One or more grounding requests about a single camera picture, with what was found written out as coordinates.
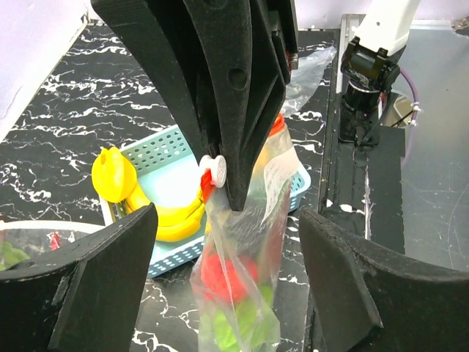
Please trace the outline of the clear bag orange zipper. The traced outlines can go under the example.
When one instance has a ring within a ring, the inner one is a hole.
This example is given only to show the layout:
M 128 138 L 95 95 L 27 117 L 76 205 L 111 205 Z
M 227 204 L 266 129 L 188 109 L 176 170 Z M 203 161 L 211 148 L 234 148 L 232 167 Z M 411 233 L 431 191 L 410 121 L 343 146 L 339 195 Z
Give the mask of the clear bag orange zipper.
M 204 248 L 191 274 L 199 308 L 199 351 L 275 351 L 280 322 L 273 311 L 290 191 L 299 160 L 279 115 L 254 165 L 242 211 L 221 188 L 226 163 L 200 161 L 207 215 Z
M 292 73 L 281 109 L 285 117 L 299 112 L 314 95 L 326 67 L 333 61 L 335 55 L 336 49 L 329 46 L 299 58 L 298 69 Z

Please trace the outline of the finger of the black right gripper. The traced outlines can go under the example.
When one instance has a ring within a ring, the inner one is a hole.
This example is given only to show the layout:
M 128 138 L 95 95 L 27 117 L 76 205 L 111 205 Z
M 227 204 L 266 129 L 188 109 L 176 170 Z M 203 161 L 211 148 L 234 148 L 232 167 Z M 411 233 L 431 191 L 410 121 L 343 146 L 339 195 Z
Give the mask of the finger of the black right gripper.
M 218 121 L 207 63 L 183 1 L 93 1 L 169 108 L 194 155 L 217 156 Z

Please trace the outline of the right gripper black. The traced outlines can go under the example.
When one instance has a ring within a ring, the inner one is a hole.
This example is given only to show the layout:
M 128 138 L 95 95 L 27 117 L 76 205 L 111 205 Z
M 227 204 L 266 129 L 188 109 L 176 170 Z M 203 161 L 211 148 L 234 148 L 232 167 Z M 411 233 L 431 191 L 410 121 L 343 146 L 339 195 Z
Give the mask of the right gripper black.
M 293 1 L 186 1 L 207 63 L 218 155 L 232 210 L 244 208 L 252 170 L 281 108 L 298 54 Z

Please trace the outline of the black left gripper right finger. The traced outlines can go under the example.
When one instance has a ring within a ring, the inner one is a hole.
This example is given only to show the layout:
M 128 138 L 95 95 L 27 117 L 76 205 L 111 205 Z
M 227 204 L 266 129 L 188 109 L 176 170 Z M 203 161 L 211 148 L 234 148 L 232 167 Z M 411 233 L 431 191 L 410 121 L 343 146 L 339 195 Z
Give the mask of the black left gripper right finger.
M 468 274 L 414 260 L 305 208 L 300 245 L 321 351 L 466 351 Z

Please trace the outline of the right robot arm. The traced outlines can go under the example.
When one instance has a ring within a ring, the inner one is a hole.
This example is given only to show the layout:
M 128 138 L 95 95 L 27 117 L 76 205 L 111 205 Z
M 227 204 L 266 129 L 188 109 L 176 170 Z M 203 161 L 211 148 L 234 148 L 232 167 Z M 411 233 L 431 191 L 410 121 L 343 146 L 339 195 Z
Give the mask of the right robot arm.
M 378 143 L 378 100 L 400 74 L 417 7 L 373 1 L 355 30 L 341 58 L 342 142 Z M 242 210 L 298 66 L 294 3 L 100 0 L 92 8 L 147 74 L 193 154 L 225 158 L 227 198 Z

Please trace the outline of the yellow banana bunch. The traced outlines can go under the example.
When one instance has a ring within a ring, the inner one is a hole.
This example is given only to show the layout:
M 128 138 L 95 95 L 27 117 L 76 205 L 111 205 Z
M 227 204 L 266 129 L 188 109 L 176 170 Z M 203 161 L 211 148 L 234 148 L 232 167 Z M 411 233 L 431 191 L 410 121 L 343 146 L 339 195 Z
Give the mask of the yellow banana bunch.
M 131 195 L 124 201 L 125 210 L 131 213 L 146 206 L 150 200 L 144 194 L 141 186 L 136 186 Z M 194 235 L 200 228 L 204 215 L 204 201 L 202 190 L 199 188 L 195 198 L 189 205 L 183 207 L 155 206 L 158 215 L 156 241 L 178 242 Z

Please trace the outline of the white dotted zip bag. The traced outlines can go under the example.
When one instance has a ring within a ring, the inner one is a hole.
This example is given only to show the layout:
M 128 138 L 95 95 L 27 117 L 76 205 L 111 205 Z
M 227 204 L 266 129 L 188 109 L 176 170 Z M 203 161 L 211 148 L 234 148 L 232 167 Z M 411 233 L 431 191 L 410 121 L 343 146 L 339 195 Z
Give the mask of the white dotted zip bag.
M 75 221 L 1 220 L 1 271 L 103 229 Z

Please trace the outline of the yellow starfruit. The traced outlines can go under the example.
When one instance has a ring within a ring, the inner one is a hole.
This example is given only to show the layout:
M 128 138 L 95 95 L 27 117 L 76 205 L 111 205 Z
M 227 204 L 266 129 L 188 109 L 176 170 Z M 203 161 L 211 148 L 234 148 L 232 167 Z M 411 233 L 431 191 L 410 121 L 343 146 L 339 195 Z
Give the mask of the yellow starfruit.
M 92 185 L 106 201 L 121 202 L 137 185 L 136 168 L 117 147 L 103 148 L 92 165 Z

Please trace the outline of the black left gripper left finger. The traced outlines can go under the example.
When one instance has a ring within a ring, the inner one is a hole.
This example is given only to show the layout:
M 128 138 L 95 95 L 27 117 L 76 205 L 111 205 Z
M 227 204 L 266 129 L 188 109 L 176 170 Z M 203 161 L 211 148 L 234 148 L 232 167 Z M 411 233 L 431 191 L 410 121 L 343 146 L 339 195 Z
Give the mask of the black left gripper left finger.
M 129 351 L 155 242 L 148 205 L 1 272 L 2 351 Z

